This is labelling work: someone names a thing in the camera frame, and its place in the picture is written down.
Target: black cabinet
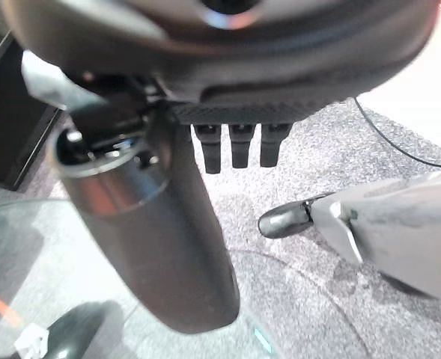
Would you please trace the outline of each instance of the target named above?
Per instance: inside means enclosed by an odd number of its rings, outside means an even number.
[[[19,187],[60,111],[31,98],[21,75],[22,49],[0,14],[0,186]]]

